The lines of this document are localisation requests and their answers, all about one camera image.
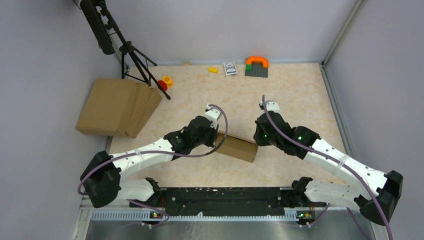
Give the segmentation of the brown cardboard box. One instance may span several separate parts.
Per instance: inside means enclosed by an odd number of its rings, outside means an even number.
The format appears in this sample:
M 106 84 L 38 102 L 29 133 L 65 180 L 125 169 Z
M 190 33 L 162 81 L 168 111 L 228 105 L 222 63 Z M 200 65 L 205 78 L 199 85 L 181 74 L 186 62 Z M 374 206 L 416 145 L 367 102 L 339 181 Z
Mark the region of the brown cardboard box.
M 254 141 L 228 133 L 223 144 L 216 151 L 229 157 L 253 163 L 258 148 L 259 146 Z

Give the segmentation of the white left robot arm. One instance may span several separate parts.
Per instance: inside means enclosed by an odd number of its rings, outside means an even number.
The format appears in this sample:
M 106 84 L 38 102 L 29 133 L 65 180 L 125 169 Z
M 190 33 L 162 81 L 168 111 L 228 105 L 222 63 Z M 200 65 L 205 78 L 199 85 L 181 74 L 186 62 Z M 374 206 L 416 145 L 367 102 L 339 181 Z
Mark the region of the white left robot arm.
M 95 154 L 82 175 L 78 189 L 87 195 L 94 208 L 102 208 L 114 200 L 138 200 L 149 207 L 160 202 L 160 188 L 150 178 L 130 181 L 127 178 L 147 167 L 181 157 L 192 157 L 192 150 L 205 145 L 213 147 L 218 135 L 221 113 L 211 110 L 190 121 L 179 131 L 159 140 L 123 153 Z

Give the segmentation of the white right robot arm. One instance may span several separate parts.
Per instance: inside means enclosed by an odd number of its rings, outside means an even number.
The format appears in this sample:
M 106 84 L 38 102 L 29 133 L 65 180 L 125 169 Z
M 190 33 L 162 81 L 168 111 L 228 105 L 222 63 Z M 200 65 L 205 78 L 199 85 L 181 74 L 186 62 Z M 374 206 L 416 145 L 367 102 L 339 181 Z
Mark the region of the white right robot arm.
M 383 226 L 378 203 L 388 221 L 401 198 L 402 174 L 383 172 L 362 164 L 335 149 L 320 135 L 305 126 L 291 127 L 274 111 L 255 120 L 253 138 L 260 147 L 275 146 L 289 156 L 315 164 L 346 184 L 338 185 L 302 177 L 292 183 L 293 200 L 299 206 L 310 202 L 326 202 L 347 207 L 367 220 Z

